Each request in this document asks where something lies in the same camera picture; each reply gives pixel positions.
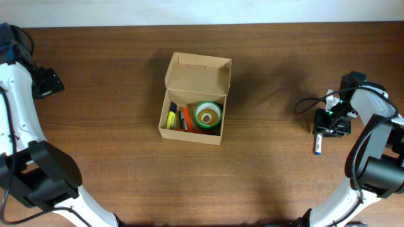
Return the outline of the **yellow highlighter pen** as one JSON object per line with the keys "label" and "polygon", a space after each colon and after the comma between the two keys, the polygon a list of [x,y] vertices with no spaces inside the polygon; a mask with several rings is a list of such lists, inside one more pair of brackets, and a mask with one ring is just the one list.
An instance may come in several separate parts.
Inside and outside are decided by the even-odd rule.
{"label": "yellow highlighter pen", "polygon": [[176,113],[177,113],[177,104],[172,102],[170,104],[170,110],[169,110],[168,116],[167,116],[167,121],[166,121],[166,125],[165,125],[166,129],[172,130],[174,128]]}

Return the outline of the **yellow tape roll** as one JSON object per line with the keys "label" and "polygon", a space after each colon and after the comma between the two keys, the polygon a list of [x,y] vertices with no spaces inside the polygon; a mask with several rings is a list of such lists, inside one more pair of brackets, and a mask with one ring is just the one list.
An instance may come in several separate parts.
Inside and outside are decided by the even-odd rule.
{"label": "yellow tape roll", "polygon": [[220,116],[216,111],[206,108],[199,112],[198,120],[203,125],[214,125],[220,120]]}

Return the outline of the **brown cardboard box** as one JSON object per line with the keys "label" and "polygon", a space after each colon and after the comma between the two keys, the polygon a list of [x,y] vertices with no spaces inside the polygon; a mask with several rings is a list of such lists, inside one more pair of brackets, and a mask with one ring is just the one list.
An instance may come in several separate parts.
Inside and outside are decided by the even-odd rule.
{"label": "brown cardboard box", "polygon": [[[219,145],[222,141],[227,97],[230,89],[232,60],[198,54],[175,52],[172,55],[165,75],[165,97],[158,123],[160,135],[165,139],[176,139],[196,143]],[[194,117],[196,107],[205,101],[220,105],[223,117],[219,127],[212,131],[217,136],[175,131],[180,127],[180,111],[187,108],[193,130],[202,131]],[[177,104],[175,124],[172,130],[166,129],[170,104]]]}

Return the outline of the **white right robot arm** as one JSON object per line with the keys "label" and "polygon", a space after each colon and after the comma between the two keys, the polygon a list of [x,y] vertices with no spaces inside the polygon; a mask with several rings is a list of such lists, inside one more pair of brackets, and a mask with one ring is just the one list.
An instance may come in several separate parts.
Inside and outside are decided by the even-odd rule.
{"label": "white right robot arm", "polygon": [[364,130],[347,156],[343,182],[294,226],[352,226],[366,207],[403,193],[403,117],[384,86],[356,71],[342,76],[339,90],[312,101],[325,104],[315,111],[314,154],[324,137],[349,135],[352,119],[359,117]]}

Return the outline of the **blue white marker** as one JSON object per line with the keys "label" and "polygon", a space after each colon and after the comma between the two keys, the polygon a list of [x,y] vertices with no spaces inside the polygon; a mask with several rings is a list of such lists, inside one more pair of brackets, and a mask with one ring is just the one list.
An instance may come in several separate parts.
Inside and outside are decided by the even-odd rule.
{"label": "blue white marker", "polygon": [[320,132],[315,133],[314,154],[317,156],[321,154],[322,141],[323,141],[323,134]]}

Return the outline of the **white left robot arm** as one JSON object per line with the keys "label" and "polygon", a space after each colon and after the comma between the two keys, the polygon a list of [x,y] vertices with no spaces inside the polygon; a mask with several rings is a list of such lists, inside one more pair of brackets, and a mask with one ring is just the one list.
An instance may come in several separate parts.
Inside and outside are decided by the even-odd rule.
{"label": "white left robot arm", "polygon": [[49,143],[34,101],[64,90],[52,68],[37,67],[34,41],[1,24],[1,222],[17,225],[56,213],[75,226],[124,226],[85,190],[70,155]]}

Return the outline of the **orange utility knife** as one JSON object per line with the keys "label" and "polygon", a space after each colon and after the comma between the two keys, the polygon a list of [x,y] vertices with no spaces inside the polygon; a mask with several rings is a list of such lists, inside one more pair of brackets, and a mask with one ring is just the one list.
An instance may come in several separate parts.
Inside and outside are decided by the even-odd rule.
{"label": "orange utility knife", "polygon": [[199,131],[199,130],[189,130],[189,129],[175,129],[175,131],[180,131],[180,132],[190,132],[190,133],[195,133],[195,134],[206,134],[206,135],[212,135],[212,136],[217,136],[218,134],[212,131]]}

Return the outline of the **green tape roll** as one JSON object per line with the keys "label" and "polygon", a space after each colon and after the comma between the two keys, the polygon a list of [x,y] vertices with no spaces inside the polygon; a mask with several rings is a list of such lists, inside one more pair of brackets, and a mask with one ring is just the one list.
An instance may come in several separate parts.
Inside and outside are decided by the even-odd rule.
{"label": "green tape roll", "polygon": [[201,102],[194,111],[196,125],[203,131],[214,131],[221,124],[223,112],[219,104]]}

